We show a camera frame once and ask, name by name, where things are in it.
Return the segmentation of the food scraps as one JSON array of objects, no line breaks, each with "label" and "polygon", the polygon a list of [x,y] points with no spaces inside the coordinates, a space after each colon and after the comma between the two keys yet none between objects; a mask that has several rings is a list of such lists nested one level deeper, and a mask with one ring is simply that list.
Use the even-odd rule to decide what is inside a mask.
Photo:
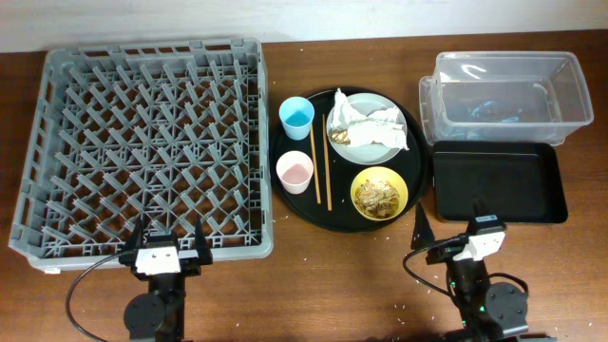
[{"label": "food scraps", "polygon": [[366,180],[356,190],[354,205],[366,216],[387,219],[396,213],[400,195],[389,183],[382,180]]}]

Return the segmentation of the white napkin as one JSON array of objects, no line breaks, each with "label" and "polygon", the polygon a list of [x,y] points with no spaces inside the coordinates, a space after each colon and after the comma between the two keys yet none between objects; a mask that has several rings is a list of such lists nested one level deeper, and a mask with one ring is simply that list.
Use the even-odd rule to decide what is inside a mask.
[{"label": "white napkin", "polygon": [[387,148],[408,150],[407,126],[399,123],[397,106],[362,114],[355,109],[340,88],[334,93],[332,122],[328,133],[332,142],[347,147],[382,144]]}]

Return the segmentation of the yellow bowl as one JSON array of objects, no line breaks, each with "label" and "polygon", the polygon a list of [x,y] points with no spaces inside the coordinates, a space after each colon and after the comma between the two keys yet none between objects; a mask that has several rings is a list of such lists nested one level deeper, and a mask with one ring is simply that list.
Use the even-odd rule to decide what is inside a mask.
[{"label": "yellow bowl", "polygon": [[[371,217],[366,216],[364,213],[362,213],[359,209],[356,208],[356,206],[354,205],[355,190],[361,184],[363,184],[366,180],[389,182],[397,190],[398,194],[400,195],[400,199],[399,199],[398,209],[395,214],[393,214],[389,218],[371,218]],[[409,190],[408,190],[408,187],[407,187],[405,181],[402,179],[402,177],[396,171],[393,171],[392,169],[389,169],[384,166],[373,166],[373,167],[365,168],[364,170],[362,170],[355,176],[354,180],[351,183],[351,201],[352,201],[355,209],[357,210],[357,212],[366,219],[370,219],[370,220],[374,220],[374,221],[395,219],[398,215],[400,215],[405,210],[408,200],[409,200]]]}]

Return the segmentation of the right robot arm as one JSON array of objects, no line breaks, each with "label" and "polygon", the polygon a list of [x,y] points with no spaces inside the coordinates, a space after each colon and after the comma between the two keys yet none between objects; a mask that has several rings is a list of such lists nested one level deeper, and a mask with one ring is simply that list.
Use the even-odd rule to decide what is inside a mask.
[{"label": "right robot arm", "polygon": [[[463,327],[440,335],[440,341],[516,341],[528,332],[527,284],[513,275],[491,274],[485,266],[485,258],[501,249],[505,235],[504,222],[478,201],[463,233],[437,239],[424,207],[416,205],[411,252],[405,256],[403,267],[421,284],[448,296],[462,318]],[[428,265],[446,266],[445,288],[422,279],[409,268],[408,261],[422,253],[427,255]]]}]

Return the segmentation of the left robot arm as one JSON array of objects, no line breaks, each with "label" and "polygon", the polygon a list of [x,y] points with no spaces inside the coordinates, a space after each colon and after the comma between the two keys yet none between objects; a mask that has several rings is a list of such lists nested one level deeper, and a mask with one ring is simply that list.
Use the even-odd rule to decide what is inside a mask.
[{"label": "left robot arm", "polygon": [[200,218],[196,218],[194,256],[181,256],[177,235],[146,236],[139,219],[123,247],[119,262],[148,284],[144,294],[125,307],[123,323],[131,341],[182,341],[185,318],[185,279],[199,276],[213,263]]}]

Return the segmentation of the pink plastic cup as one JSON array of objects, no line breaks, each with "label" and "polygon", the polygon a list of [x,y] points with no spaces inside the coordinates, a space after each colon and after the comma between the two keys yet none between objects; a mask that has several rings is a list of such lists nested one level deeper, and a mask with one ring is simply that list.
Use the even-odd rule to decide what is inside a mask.
[{"label": "pink plastic cup", "polygon": [[304,152],[289,151],[277,161],[275,171],[283,188],[290,194],[303,193],[314,174],[312,159]]}]

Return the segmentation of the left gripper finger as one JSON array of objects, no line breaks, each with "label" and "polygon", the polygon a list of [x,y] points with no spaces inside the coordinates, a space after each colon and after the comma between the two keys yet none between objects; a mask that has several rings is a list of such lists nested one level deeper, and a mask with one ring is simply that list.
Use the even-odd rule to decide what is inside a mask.
[{"label": "left gripper finger", "polygon": [[195,220],[195,247],[199,255],[207,255],[209,252],[206,237],[202,229],[200,214],[197,214]]},{"label": "left gripper finger", "polygon": [[130,237],[126,240],[123,250],[127,251],[135,251],[140,248],[143,244],[143,230],[144,230],[144,220],[143,216],[140,216],[137,221],[134,230],[132,231]]}]

